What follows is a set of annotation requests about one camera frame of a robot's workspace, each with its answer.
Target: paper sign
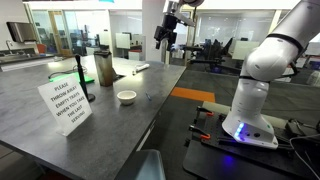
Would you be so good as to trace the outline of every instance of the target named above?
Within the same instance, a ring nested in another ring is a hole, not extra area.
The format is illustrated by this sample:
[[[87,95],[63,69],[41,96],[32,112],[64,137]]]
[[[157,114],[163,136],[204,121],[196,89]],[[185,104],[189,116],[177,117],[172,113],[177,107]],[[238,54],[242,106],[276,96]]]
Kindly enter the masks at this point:
[[[68,136],[92,113],[89,102],[74,76],[38,87],[39,93]]]

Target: metal cylinder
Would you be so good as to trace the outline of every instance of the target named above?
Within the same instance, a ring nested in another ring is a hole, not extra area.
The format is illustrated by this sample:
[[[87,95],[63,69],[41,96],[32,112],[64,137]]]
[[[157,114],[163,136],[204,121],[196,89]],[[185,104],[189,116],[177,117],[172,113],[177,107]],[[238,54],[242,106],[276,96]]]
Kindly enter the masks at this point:
[[[101,86],[112,86],[113,68],[112,55],[110,51],[95,51],[94,60],[96,63],[97,74]]]

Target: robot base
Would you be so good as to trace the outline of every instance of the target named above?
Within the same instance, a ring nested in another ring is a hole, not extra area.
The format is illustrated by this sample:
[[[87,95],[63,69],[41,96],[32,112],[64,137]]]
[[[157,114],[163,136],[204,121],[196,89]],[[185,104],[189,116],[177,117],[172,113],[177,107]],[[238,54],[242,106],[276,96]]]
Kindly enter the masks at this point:
[[[222,127],[237,142],[269,149],[277,149],[278,141],[272,125],[261,114],[256,121],[240,119],[237,113],[230,111]]]

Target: black pole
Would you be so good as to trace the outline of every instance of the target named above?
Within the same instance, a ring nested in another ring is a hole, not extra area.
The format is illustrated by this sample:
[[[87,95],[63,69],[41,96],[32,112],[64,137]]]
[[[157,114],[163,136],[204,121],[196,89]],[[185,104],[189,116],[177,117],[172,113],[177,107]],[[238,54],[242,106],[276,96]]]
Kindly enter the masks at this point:
[[[81,88],[82,88],[86,98],[88,99],[88,101],[92,102],[92,101],[95,100],[95,96],[93,94],[88,94],[86,81],[84,80],[83,69],[82,69],[82,65],[81,65],[81,62],[80,62],[81,56],[79,54],[76,54],[75,58],[76,58],[76,61],[77,61],[77,64],[78,64],[77,66],[78,66],[78,74],[79,74],[79,78],[80,78]]]

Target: orange mat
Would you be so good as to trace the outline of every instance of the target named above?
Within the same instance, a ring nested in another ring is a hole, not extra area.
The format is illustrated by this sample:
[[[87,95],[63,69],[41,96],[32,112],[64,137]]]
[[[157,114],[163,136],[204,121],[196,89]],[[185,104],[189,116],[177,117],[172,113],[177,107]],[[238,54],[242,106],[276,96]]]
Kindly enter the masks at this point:
[[[192,99],[192,100],[198,100],[198,101],[216,102],[214,93],[180,88],[180,87],[173,88],[170,95],[181,97],[181,98]]]

